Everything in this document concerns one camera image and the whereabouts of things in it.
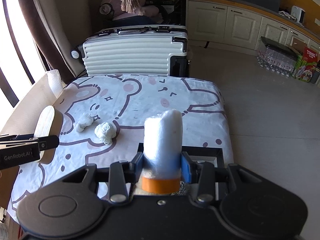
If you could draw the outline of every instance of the white appliance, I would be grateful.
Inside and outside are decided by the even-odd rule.
[[[104,29],[71,51],[82,56],[88,76],[154,74],[188,77],[185,26],[151,25]]]
[[[297,18],[298,23],[303,24],[306,12],[304,9],[294,5],[291,8],[291,15]]]

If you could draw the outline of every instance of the pack of water bottles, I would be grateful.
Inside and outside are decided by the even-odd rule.
[[[294,71],[297,58],[297,55],[290,48],[276,41],[261,37],[257,56],[261,67],[289,77]]]

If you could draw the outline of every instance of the yellow wall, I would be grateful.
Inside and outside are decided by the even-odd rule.
[[[315,23],[315,19],[320,20],[320,6],[313,0],[281,0],[280,7],[287,8],[291,11],[291,7],[296,5],[306,11],[305,27],[320,36],[320,26]]]

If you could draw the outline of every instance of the tile floor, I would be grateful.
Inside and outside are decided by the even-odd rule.
[[[319,239],[320,88],[265,70],[254,56],[191,49],[190,76],[224,96],[235,162],[300,196],[308,206],[301,235]]]

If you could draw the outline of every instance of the cabinet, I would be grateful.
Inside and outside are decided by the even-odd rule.
[[[289,27],[279,23],[277,21],[271,20],[266,17],[262,17],[260,31],[258,34],[258,41],[255,50],[258,49],[260,44],[261,36],[271,39],[273,41],[279,42],[281,44],[285,43],[288,36]]]
[[[262,16],[239,8],[228,7],[223,42],[247,49],[257,43]]]
[[[306,44],[308,44],[308,42],[310,40],[307,36],[303,35],[302,33],[298,32],[292,28],[289,28],[288,36],[287,36],[287,39],[285,40],[285,45],[292,46],[293,38],[296,38],[300,41],[303,41]]]
[[[314,50],[316,53],[320,54],[320,44],[316,43],[312,39],[308,42],[308,48]]]
[[[223,42],[228,7],[207,2],[188,2],[186,25],[189,39]]]

